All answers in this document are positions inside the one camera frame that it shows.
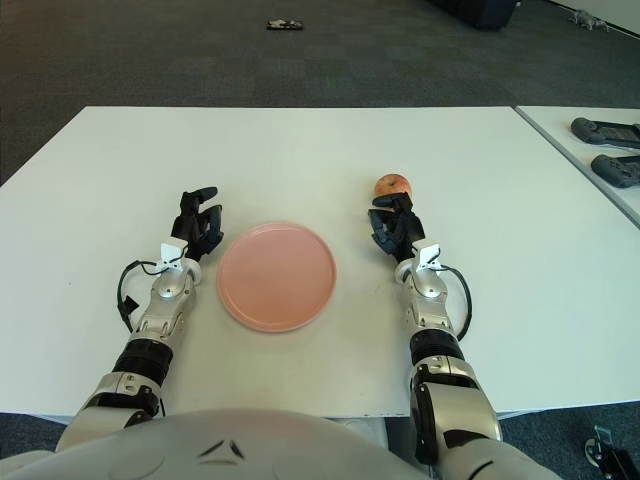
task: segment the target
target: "pink plate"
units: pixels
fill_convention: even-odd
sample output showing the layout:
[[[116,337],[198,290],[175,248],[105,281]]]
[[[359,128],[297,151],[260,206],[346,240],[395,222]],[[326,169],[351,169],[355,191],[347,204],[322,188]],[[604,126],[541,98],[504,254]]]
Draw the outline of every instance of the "pink plate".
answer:
[[[336,265],[329,247],[293,223],[267,223],[242,234],[218,269],[218,293],[229,313],[263,332],[311,322],[331,298]]]

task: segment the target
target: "small object on floor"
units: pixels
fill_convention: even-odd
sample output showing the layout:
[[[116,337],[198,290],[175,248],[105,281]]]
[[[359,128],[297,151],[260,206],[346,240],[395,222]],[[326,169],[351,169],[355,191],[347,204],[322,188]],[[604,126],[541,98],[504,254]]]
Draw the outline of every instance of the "small object on floor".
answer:
[[[298,20],[269,20],[267,30],[302,30],[304,25]]]
[[[609,31],[609,25],[607,25],[607,22],[594,17],[586,10],[576,10],[571,14],[568,20],[582,28],[586,28],[589,31],[594,28],[604,30],[605,32]]]
[[[640,473],[626,450],[615,448],[611,430],[594,426],[596,436],[585,442],[587,461],[598,467],[606,480],[639,480]]]

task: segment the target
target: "black joint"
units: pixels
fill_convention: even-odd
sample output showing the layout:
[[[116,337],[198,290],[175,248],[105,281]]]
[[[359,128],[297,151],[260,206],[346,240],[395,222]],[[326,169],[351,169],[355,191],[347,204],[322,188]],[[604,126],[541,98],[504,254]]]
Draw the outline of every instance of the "black joint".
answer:
[[[124,428],[133,427],[134,425],[139,425],[141,423],[148,422],[149,420],[153,420],[153,417],[144,410],[140,410],[139,412],[131,415],[131,418],[124,426]]]
[[[138,302],[136,302],[133,298],[127,295],[127,298],[124,299],[124,312],[127,315],[131,315],[136,308],[138,308]]]
[[[135,395],[98,393],[89,400],[87,407],[132,408],[143,410],[147,415],[153,417],[158,413],[158,397],[149,387],[143,386],[138,389]]]
[[[137,373],[162,386],[172,358],[173,352],[165,344],[138,338],[127,343],[112,372]]]
[[[435,355],[444,355],[464,360],[464,355],[462,355],[458,340],[444,330],[435,328],[421,330],[411,337],[409,347],[411,348],[411,361],[414,365],[424,358]]]
[[[481,433],[469,432],[467,430],[448,430],[444,432],[444,443],[447,448],[462,447],[472,440],[488,438]]]
[[[416,459],[423,465],[438,463],[436,421],[429,389],[415,385],[411,392],[411,418],[416,433]]]

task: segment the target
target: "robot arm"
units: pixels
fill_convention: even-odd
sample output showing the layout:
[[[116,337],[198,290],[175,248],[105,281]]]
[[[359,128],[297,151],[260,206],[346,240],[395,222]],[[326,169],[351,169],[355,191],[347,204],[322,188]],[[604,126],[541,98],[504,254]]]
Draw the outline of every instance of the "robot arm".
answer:
[[[369,211],[373,239],[399,262],[395,279],[404,291],[417,460],[435,467],[445,479],[557,479],[501,442],[496,414],[447,315],[447,288],[439,277],[445,270],[438,260],[440,247],[424,238],[409,196],[385,195],[373,203],[385,207]]]
[[[222,207],[199,212],[200,205],[216,193],[217,189],[211,187],[182,195],[180,216],[174,222],[172,236],[161,244],[161,258],[151,273],[158,278],[151,288],[149,306],[113,370],[102,377],[64,431],[56,451],[145,422],[158,413],[162,384],[195,303],[194,287],[202,277],[198,260],[222,240]],[[118,310],[130,325],[130,311],[120,292]]]

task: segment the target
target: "black robotic glove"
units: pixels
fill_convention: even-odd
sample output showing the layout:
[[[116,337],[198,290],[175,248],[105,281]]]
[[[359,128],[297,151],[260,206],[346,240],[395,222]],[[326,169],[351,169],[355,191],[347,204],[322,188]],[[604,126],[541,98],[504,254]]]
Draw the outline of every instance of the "black robotic glove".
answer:
[[[373,240],[398,263],[413,258],[413,242],[424,238],[422,223],[411,211],[413,203],[406,192],[392,193],[373,199],[369,221]]]
[[[214,205],[200,213],[200,205],[217,193],[216,187],[184,192],[180,200],[180,216],[173,222],[171,236],[188,242],[185,256],[196,262],[202,255],[211,253],[224,236],[220,231],[222,205]]]

